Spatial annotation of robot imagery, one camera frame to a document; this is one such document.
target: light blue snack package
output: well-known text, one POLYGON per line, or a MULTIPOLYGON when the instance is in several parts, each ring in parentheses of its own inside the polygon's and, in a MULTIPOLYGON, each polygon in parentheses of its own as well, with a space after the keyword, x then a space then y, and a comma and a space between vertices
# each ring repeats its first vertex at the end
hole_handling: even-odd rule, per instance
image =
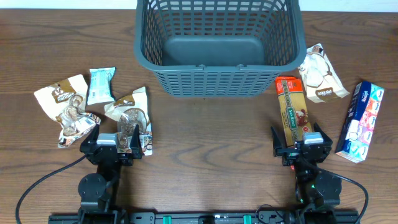
POLYGON ((111 96, 111 79, 116 68, 90 69, 91 82, 87 105, 114 101, 111 96))

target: snack bag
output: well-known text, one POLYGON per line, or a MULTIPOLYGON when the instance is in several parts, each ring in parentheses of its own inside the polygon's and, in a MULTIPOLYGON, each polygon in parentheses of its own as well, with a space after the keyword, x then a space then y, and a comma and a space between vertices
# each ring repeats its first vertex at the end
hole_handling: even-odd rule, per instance
POLYGON ((47 116, 61 124, 59 148, 69 147, 101 122, 99 117, 85 112, 86 93, 83 75, 67 78, 34 93, 47 116))
POLYGON ((129 143, 138 124, 142 151, 145 156, 152 155, 152 125, 148 116, 145 87, 105 105, 104 109, 105 116, 118 122, 119 153, 131 153, 129 143))
POLYGON ((111 96, 111 79, 115 68, 90 69, 91 81, 87 105, 114 101, 111 96))
POLYGON ((312 132, 308 120, 301 80, 295 77, 278 77, 275 80, 280 104, 280 114, 284 124, 287 147, 295 141, 301 141, 303 134, 312 132))
POLYGON ((331 66, 322 44, 307 49, 307 56, 298 70, 307 98, 314 103, 333 101, 349 94, 331 66))

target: cardboard box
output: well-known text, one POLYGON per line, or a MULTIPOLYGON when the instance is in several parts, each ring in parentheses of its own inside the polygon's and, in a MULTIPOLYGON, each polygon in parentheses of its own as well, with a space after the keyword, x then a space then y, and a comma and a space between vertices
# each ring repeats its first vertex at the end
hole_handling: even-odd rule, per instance
POLYGON ((275 80, 276 92, 280 104, 280 114, 284 124, 287 147, 295 141, 301 141, 303 134, 312 132, 308 120, 301 79, 295 77, 278 77, 275 80))
POLYGON ((369 82, 355 88, 336 153, 355 163, 366 159, 384 89, 369 82))

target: food packaging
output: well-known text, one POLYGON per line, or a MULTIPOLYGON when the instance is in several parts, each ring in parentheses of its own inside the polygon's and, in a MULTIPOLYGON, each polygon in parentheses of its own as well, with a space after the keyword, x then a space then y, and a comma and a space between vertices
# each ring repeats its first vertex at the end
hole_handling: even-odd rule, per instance
POLYGON ((62 127, 60 148, 69 147, 101 122, 99 117, 85 112, 86 93, 83 75, 67 78, 34 93, 47 116, 62 127))
POLYGON ((284 125, 287 147, 295 141, 301 141, 303 134, 312 132, 308 120, 301 80, 295 77, 278 77, 275 80, 280 114, 284 125))
POLYGON ((91 81, 87 104, 114 101, 111 96, 111 80, 116 68, 90 69, 91 81))
POLYGON ((315 103, 334 101, 349 94, 331 66, 322 44, 307 49, 307 55, 298 70, 307 98, 315 103))
POLYGON ((355 88, 336 153, 355 163, 366 159, 384 89, 369 82, 355 88))
POLYGON ((152 125, 148 116, 146 88, 134 90, 132 94, 107 104, 105 116, 118 122, 119 153, 131 153, 129 143, 138 124, 140 142, 145 156, 152 155, 152 125))

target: white snack bag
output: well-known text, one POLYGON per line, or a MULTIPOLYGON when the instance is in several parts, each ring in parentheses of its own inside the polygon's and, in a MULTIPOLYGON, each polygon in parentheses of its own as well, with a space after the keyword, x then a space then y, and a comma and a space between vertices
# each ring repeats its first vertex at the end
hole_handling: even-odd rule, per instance
POLYGON ((152 125, 148 116, 148 99, 145 87, 104 106, 105 116, 118 122, 120 153, 131 153, 129 143, 136 125, 139 125, 142 151, 152 155, 152 125))
POLYGON ((111 96, 111 79, 115 68, 90 69, 91 81, 87 105, 114 101, 111 96))
POLYGON ((86 93, 83 75, 67 78, 34 93, 47 116, 62 127, 59 148, 69 147, 101 122, 99 117, 85 112, 86 93))
POLYGON ((349 94, 331 66, 322 44, 307 49, 307 56, 298 70, 307 98, 314 103, 333 101, 349 94))

